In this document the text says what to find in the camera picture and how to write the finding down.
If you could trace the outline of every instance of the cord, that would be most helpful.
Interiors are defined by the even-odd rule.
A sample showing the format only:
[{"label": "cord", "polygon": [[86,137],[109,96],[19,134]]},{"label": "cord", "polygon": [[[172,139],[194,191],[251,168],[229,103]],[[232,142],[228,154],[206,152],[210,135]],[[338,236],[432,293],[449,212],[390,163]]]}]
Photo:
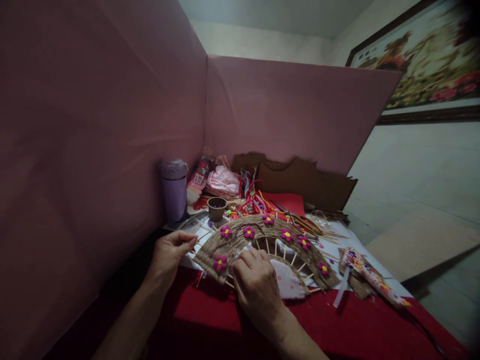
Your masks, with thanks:
[{"label": "cord", "polygon": [[448,360],[449,358],[447,357],[447,355],[445,355],[444,351],[442,350],[442,348],[440,347],[440,345],[438,344],[438,342],[435,340],[435,338],[432,336],[432,334],[430,333],[430,331],[427,330],[427,328],[425,328],[425,326],[420,322],[420,320],[418,320],[408,309],[405,309],[405,312],[408,313],[408,315],[413,319],[415,320],[415,322],[420,325],[420,327],[422,328],[422,330],[425,332],[426,336],[428,337],[428,339],[430,340],[431,344],[437,349],[437,351],[440,353],[441,357],[444,358],[445,360]]}]

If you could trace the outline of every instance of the brown cup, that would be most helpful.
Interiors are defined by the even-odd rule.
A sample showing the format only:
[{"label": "brown cup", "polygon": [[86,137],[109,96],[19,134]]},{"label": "brown cup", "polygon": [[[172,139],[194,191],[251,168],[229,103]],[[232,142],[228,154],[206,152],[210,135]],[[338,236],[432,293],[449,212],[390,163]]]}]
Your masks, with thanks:
[{"label": "brown cup", "polygon": [[222,197],[211,197],[208,199],[208,216],[214,223],[222,220],[224,211],[227,207],[227,201]]}]

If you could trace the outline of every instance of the pink cardboard wall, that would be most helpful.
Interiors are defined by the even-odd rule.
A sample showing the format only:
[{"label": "pink cardboard wall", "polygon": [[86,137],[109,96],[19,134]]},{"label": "pink cardboard wall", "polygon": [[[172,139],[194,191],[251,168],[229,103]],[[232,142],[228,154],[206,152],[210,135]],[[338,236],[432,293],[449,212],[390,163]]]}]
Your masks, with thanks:
[{"label": "pink cardboard wall", "polygon": [[209,56],[205,143],[347,175],[401,73]]},{"label": "pink cardboard wall", "polygon": [[0,29],[0,358],[39,359],[161,223],[207,55],[176,0],[8,1]]}]

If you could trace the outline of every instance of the framed painting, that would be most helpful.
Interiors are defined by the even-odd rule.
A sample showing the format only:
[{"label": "framed painting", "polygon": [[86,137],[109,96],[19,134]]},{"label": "framed painting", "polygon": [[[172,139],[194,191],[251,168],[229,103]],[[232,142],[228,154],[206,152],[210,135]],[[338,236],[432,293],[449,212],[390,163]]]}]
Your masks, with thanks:
[{"label": "framed painting", "polygon": [[457,0],[422,0],[355,47],[346,66],[403,72],[378,124],[480,119],[479,38]]}]

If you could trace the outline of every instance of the purple bottle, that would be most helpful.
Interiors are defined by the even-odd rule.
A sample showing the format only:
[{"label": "purple bottle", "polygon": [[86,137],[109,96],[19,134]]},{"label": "purple bottle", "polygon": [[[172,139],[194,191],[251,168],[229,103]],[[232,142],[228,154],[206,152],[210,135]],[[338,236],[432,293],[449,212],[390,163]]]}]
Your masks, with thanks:
[{"label": "purple bottle", "polygon": [[178,228],[187,213],[187,171],[185,161],[176,159],[160,164],[163,198],[168,226]]}]

